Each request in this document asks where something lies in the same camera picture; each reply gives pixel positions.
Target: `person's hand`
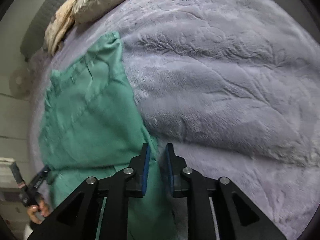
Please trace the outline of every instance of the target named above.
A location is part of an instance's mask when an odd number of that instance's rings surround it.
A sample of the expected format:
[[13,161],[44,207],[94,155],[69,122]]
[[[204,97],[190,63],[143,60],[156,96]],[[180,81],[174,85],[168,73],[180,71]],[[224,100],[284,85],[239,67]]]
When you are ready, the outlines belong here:
[[50,214],[49,205],[44,202],[43,199],[40,200],[39,206],[30,206],[28,207],[27,214],[30,217],[31,221],[40,224],[42,221],[36,216],[36,213],[40,211],[41,216],[47,217]]

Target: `metal pivot bolt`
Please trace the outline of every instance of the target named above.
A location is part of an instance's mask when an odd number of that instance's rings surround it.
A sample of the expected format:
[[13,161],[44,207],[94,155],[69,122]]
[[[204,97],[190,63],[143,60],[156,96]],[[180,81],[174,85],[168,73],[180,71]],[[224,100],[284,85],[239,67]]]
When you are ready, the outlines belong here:
[[134,170],[133,170],[133,168],[128,167],[128,168],[125,168],[125,169],[123,170],[123,172],[124,172],[125,174],[132,174],[132,173],[134,172]]
[[183,171],[183,173],[185,173],[185,174],[190,174],[190,173],[192,173],[192,169],[189,168],[189,167],[183,168],[182,171]]
[[94,184],[96,182],[96,179],[94,177],[89,177],[85,182],[88,184]]
[[220,179],[220,182],[221,182],[223,185],[227,185],[227,184],[229,184],[230,179],[228,179],[227,177],[222,177],[222,178]]

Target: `wall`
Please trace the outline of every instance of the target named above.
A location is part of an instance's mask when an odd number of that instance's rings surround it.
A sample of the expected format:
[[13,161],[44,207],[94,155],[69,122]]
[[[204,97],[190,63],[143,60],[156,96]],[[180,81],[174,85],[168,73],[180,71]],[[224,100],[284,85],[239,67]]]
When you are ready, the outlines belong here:
[[29,24],[44,0],[15,0],[0,21],[0,75],[8,76],[26,67],[20,44]]
[[[8,77],[0,76],[0,157],[14,158],[27,182],[33,175],[26,140],[29,115],[29,102],[12,98]],[[13,179],[7,178],[0,174],[0,191],[1,188],[6,188],[6,191],[17,188]],[[25,207],[19,202],[0,201],[0,215],[14,235],[22,239],[24,227],[29,221]]]

